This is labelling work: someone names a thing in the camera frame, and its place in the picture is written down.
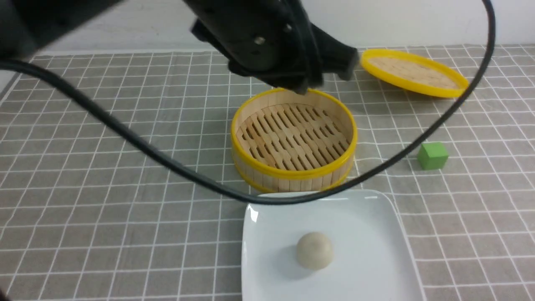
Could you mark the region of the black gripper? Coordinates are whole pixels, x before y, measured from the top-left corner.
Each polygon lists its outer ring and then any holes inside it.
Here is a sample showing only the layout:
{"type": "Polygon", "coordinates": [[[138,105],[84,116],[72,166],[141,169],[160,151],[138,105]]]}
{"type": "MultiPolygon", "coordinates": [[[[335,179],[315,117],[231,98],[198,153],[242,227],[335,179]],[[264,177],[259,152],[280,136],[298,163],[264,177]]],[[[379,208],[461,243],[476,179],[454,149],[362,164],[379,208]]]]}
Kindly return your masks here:
{"type": "Polygon", "coordinates": [[[299,0],[187,0],[191,28],[233,74],[304,95],[324,74],[351,80],[359,52],[314,25],[299,0]]]}

